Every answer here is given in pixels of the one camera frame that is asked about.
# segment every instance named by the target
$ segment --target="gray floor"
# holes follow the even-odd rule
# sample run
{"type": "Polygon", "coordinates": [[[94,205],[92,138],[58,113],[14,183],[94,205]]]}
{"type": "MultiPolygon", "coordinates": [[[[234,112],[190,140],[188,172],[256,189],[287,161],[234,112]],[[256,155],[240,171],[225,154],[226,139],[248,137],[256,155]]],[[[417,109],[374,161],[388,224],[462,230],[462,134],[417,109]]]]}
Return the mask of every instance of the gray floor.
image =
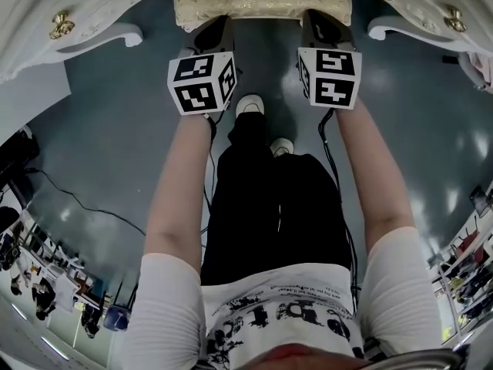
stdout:
{"type": "MultiPolygon", "coordinates": [[[[458,66],[442,63],[444,50],[400,34],[383,42],[370,39],[366,26],[384,10],[378,0],[354,0],[351,28],[364,56],[360,96],[402,169],[431,256],[470,214],[474,186],[486,187],[493,177],[493,96],[474,90],[458,66]]],[[[179,119],[165,84],[168,61],[185,33],[174,24],[172,0],[145,0],[122,21],[140,25],[145,41],[131,49],[114,41],[66,62],[72,95],[31,128],[42,148],[39,165],[59,186],[76,192],[88,207],[111,210],[144,228],[179,119]]],[[[328,166],[317,135],[325,110],[309,106],[295,69],[300,31],[295,21],[235,22],[235,59],[243,75],[234,100],[261,95],[271,137],[290,137],[297,153],[312,153],[328,166]]],[[[229,111],[214,143],[215,158],[227,146],[232,125],[229,111]]],[[[335,120],[327,125],[327,137],[361,279],[363,218],[335,120]]],[[[30,210],[40,224],[79,251],[92,273],[113,282],[125,274],[131,284],[143,237],[113,217],[82,210],[41,177],[35,185],[39,190],[30,210]]]]}

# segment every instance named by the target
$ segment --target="beige cushion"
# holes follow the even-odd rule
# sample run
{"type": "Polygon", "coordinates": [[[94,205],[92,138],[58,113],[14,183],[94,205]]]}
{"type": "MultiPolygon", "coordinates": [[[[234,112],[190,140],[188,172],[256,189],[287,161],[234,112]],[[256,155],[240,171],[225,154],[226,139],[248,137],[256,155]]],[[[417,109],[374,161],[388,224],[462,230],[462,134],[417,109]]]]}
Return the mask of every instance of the beige cushion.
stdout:
{"type": "Polygon", "coordinates": [[[219,15],[232,18],[301,19],[305,10],[326,12],[350,25],[351,0],[174,0],[176,24],[192,31],[219,15]]]}

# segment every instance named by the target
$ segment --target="chin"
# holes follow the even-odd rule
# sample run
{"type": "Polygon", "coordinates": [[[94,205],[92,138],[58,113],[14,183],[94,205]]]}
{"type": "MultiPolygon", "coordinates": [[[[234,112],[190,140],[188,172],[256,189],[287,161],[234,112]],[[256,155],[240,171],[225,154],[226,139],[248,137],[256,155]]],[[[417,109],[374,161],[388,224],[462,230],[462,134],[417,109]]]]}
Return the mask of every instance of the chin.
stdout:
{"type": "Polygon", "coordinates": [[[321,352],[302,345],[275,348],[243,370],[358,370],[370,362],[346,355],[321,352]]]}

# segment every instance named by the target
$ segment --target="gold knob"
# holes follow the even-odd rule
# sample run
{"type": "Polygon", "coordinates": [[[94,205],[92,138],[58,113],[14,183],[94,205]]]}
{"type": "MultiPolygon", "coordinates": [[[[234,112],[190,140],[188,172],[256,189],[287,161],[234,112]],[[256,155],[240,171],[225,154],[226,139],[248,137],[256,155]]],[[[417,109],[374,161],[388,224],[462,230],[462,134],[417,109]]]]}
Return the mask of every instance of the gold knob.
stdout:
{"type": "Polygon", "coordinates": [[[60,11],[53,17],[52,22],[56,24],[55,29],[49,33],[49,37],[52,40],[59,39],[60,37],[69,34],[72,29],[75,27],[74,22],[67,21],[67,16],[69,16],[69,12],[60,11]]]}
{"type": "Polygon", "coordinates": [[[447,11],[448,14],[450,15],[450,18],[447,17],[444,18],[445,25],[447,25],[449,29],[452,29],[456,32],[459,33],[465,32],[468,28],[461,21],[462,18],[461,10],[458,9],[457,7],[454,7],[453,5],[447,5],[447,11]]]}

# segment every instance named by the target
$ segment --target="foot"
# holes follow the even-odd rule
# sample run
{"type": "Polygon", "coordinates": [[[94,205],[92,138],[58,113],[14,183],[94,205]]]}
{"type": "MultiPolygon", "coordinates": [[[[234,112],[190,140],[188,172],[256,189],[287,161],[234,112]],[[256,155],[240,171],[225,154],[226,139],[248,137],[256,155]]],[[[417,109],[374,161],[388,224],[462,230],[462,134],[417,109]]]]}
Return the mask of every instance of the foot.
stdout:
{"type": "Polygon", "coordinates": [[[261,113],[264,114],[263,101],[258,95],[244,96],[236,106],[236,117],[241,113],[261,113]]]}
{"type": "Polygon", "coordinates": [[[274,157],[279,157],[281,155],[284,155],[285,153],[293,154],[294,145],[288,139],[280,137],[277,140],[274,140],[272,144],[270,144],[270,150],[272,151],[274,157]]]}

